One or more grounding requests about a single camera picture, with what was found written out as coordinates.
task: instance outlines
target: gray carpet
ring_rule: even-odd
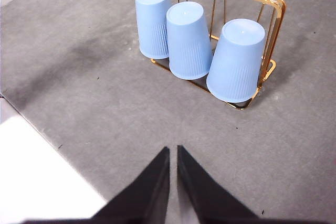
[[[229,19],[256,19],[228,1]],[[277,69],[245,111],[142,56],[134,0],[10,2],[2,94],[106,199],[170,147],[166,223],[181,223],[177,144],[262,217],[336,223],[336,1],[286,2]]]

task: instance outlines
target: plastic cup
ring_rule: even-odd
[[[212,52],[203,7],[181,2],[167,11],[169,68],[185,80],[209,73]]]
[[[250,19],[233,19],[222,29],[206,84],[226,102],[244,102],[257,90],[265,30]]]
[[[170,0],[135,0],[139,47],[148,58],[168,57],[166,12],[170,6]]]

